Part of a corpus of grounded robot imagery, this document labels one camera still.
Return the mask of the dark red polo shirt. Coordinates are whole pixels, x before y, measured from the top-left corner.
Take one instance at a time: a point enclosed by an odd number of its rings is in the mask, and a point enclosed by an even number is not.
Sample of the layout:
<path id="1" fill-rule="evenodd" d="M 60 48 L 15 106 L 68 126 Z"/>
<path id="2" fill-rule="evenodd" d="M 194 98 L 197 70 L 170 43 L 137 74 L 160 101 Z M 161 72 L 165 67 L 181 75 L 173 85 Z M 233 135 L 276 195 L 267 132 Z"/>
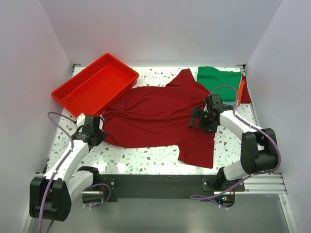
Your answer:
<path id="1" fill-rule="evenodd" d="M 132 88 L 103 113 L 105 142 L 124 148 L 177 145 L 179 161 L 213 168 L 215 134 L 189 127 L 194 107 L 203 108 L 208 94 L 190 69 L 165 87 Z"/>

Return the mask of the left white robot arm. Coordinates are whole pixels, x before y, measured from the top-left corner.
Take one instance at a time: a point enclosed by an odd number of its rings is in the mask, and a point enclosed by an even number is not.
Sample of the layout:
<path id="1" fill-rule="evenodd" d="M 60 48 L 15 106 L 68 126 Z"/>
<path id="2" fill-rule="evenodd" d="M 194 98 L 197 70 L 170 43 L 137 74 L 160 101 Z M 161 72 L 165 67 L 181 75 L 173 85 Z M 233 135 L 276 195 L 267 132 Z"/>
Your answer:
<path id="1" fill-rule="evenodd" d="M 73 201 L 85 189 L 100 187 L 99 171 L 82 166 L 82 159 L 105 139 L 100 116 L 80 114 L 77 130 L 69 135 L 69 145 L 55 165 L 30 182 L 29 214 L 33 218 L 65 221 Z"/>

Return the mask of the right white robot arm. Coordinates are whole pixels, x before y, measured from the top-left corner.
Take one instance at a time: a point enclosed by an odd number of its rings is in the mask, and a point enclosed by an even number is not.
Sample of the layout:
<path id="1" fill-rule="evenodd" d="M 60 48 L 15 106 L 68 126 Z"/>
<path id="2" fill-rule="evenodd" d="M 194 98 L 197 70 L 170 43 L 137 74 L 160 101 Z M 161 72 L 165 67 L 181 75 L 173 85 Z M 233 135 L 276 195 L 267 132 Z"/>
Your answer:
<path id="1" fill-rule="evenodd" d="M 240 159 L 220 168 L 215 180 L 208 182 L 211 187 L 227 191 L 242 178 L 279 168 L 280 151 L 274 130 L 250 123 L 236 112 L 235 106 L 224 104 L 219 95 L 210 94 L 205 103 L 204 108 L 194 107 L 190 128 L 197 125 L 206 133 L 215 133 L 218 126 L 224 126 L 241 140 Z"/>

